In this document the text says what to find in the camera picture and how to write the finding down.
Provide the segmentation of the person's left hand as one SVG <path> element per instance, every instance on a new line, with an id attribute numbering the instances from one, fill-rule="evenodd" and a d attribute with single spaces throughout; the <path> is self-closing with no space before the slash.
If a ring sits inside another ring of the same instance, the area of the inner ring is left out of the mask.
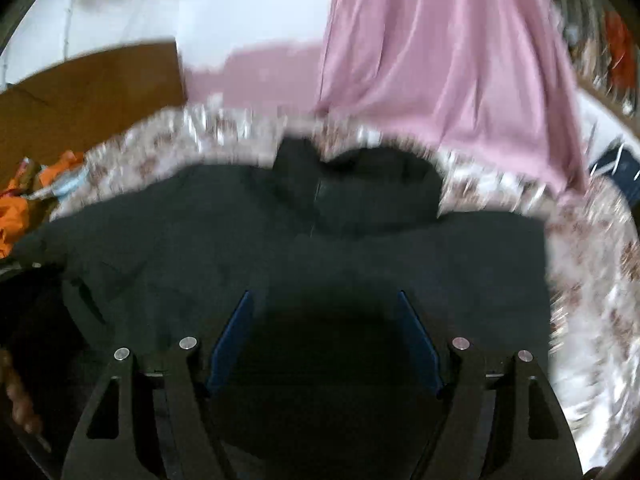
<path id="1" fill-rule="evenodd" d="M 32 400 L 24 390 L 21 379 L 15 373 L 9 352 L 1 350 L 1 390 L 12 404 L 12 419 L 26 434 L 39 436 L 41 420 L 34 411 Z"/>

